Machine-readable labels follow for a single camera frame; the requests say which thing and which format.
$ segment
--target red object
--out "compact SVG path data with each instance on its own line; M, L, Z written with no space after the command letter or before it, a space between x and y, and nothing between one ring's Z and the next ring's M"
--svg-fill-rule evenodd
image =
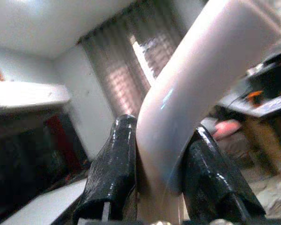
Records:
M46 121L46 124L54 135L57 149L64 156L68 168L71 171L81 170L82 168L73 150L73 145L69 142L58 116L51 117Z
M216 124L216 132L212 137L216 140L223 139L240 129L242 125L237 120L226 120Z

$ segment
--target curved pvc pipe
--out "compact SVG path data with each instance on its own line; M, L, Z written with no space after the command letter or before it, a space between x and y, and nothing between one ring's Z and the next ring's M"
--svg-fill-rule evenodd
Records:
M194 129L232 83L280 37L254 0L210 0L148 92L136 140L140 218L179 222L179 164Z

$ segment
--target white wall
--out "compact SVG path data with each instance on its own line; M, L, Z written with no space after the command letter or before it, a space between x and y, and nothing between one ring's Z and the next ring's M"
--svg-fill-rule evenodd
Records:
M185 35L203 9L206 0L167 0L181 34Z
M0 48L0 72L6 81L60 83L53 61Z
M55 60L61 81L72 94L69 113L89 159L107 140L114 117L94 70L77 45Z

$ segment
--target gray curtain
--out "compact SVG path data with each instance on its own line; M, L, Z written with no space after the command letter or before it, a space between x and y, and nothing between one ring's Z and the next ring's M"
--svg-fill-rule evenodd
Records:
M137 116L181 36L165 1L139 1L82 37L115 116Z

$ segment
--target pink object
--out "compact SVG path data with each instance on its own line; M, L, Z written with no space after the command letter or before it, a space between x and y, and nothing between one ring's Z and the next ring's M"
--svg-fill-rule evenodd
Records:
M216 124L216 132L212 135L212 137L216 140L223 139L240 129L242 125L237 120L226 120L223 122L219 122Z

